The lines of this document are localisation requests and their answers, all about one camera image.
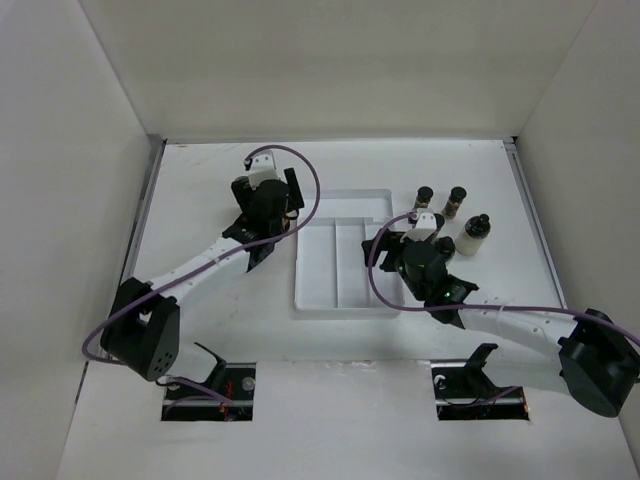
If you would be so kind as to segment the dark spice bottle black cap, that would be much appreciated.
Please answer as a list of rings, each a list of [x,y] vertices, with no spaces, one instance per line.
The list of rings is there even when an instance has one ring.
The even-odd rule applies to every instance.
[[[418,209],[427,209],[430,205],[433,195],[434,191],[431,187],[426,185],[419,187],[416,192],[412,210],[417,211]]]

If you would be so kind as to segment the white powder bottle black cap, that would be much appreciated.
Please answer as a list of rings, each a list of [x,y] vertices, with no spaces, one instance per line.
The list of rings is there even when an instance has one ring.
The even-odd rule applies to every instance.
[[[474,256],[491,232],[490,217],[480,214],[471,217],[464,225],[454,244],[456,251],[464,256]]]

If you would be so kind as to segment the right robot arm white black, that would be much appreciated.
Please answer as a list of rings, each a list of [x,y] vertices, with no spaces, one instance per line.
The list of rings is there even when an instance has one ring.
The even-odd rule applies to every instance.
[[[394,274],[419,301],[415,312],[461,331],[510,341],[543,356],[540,364],[501,360],[496,343],[478,346],[452,373],[449,399],[464,392],[477,403],[521,387],[567,395],[586,410],[617,417],[639,381],[639,340],[604,313],[559,307],[510,305],[473,282],[452,275],[446,256],[429,240],[382,229],[361,243],[369,276]]]

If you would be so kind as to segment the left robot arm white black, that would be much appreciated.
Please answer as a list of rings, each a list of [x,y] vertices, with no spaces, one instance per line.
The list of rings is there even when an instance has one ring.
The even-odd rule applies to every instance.
[[[251,173],[231,190],[239,217],[205,251],[169,273],[118,287],[101,348],[146,381],[183,377],[206,399],[224,387],[220,357],[183,339],[187,310],[228,281],[248,273],[275,249],[304,206],[294,169]]]

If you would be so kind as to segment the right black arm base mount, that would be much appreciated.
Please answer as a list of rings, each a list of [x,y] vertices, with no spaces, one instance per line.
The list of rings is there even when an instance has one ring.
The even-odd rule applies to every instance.
[[[497,344],[483,343],[467,359],[431,362],[440,421],[529,420],[523,388],[496,386],[484,372],[497,349]]]

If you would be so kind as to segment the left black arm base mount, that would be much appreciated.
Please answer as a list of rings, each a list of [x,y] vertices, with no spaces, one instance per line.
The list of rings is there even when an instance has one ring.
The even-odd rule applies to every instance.
[[[208,347],[193,347],[213,369],[200,386],[231,401],[221,404],[200,388],[167,380],[157,381],[164,388],[161,420],[164,422],[249,422],[253,420],[257,364],[227,362]]]

